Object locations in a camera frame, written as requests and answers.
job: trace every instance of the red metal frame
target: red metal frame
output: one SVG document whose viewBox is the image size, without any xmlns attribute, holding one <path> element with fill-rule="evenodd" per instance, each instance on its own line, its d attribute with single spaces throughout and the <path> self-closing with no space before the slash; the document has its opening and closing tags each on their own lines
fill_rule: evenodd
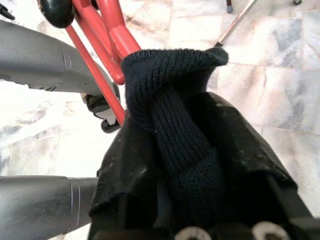
<svg viewBox="0 0 320 240">
<path fill-rule="evenodd" d="M 91 0 L 72 0 L 76 11 L 75 19 L 113 80 L 121 85 L 125 83 L 125 77 L 120 67 L 121 61 L 127 55 L 139 51 L 141 48 L 126 28 L 119 0 L 96 0 L 96 2 L 101 15 L 92 6 Z M 91 71 L 118 122 L 122 125 L 125 120 L 125 111 L 117 97 L 74 28 L 69 26 L 66 31 Z"/>
</svg>

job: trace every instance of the chair leg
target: chair leg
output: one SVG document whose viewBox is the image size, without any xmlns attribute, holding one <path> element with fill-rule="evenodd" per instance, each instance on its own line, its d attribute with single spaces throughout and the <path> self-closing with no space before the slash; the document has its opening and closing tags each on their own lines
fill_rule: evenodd
<svg viewBox="0 0 320 240">
<path fill-rule="evenodd" d="M 294 3 L 295 5 L 299 5 L 299 4 L 302 3 L 302 0 L 293 0 L 293 3 Z"/>
<path fill-rule="evenodd" d="M 232 2 L 231 0 L 226 0 L 226 11 L 230 14 L 233 11 Z"/>
</svg>

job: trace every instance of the rubber foot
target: rubber foot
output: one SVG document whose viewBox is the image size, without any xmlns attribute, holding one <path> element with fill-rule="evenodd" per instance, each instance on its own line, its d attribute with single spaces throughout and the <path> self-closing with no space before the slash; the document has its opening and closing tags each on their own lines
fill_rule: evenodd
<svg viewBox="0 0 320 240">
<path fill-rule="evenodd" d="M 228 14 L 232 13 L 233 11 L 234 11 L 234 8 L 232 7 L 232 5 L 226 7 L 226 12 Z"/>
<path fill-rule="evenodd" d="M 299 5 L 299 4 L 301 4 L 301 3 L 302 3 L 302 0 L 300 0 L 300 1 L 298 1 L 298 0 L 294 0 L 294 1 L 293 1 L 293 3 L 294 3 L 295 5 Z"/>
</svg>

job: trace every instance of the black knit fabric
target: black knit fabric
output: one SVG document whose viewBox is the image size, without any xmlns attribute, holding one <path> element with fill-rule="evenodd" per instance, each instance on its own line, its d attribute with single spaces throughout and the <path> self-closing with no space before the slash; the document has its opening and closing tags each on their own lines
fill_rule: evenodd
<svg viewBox="0 0 320 240">
<path fill-rule="evenodd" d="M 220 218 L 224 177 L 215 149 L 188 115 L 185 101 L 204 91 L 221 48 L 143 50 L 122 62 L 127 107 L 134 122 L 154 133 L 179 221 L 205 226 Z"/>
</svg>

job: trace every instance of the marble floor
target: marble floor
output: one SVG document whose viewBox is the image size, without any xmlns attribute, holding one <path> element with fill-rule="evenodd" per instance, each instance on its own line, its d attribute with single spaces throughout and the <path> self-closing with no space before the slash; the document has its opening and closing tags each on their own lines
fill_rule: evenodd
<svg viewBox="0 0 320 240">
<path fill-rule="evenodd" d="M 0 0 L 18 25 L 70 45 L 44 20 L 36 0 Z M 127 26 L 143 49 L 213 46 L 247 0 L 120 0 Z M 269 142 L 320 217 L 320 1 L 259 0 L 225 43 L 229 63 L 208 90 L 235 105 Z M 92 56 L 96 55 L 86 46 Z M 0 175 L 93 177 L 115 133 L 77 93 L 44 92 L 0 80 Z M 85 240 L 88 226 L 57 240 Z"/>
</svg>

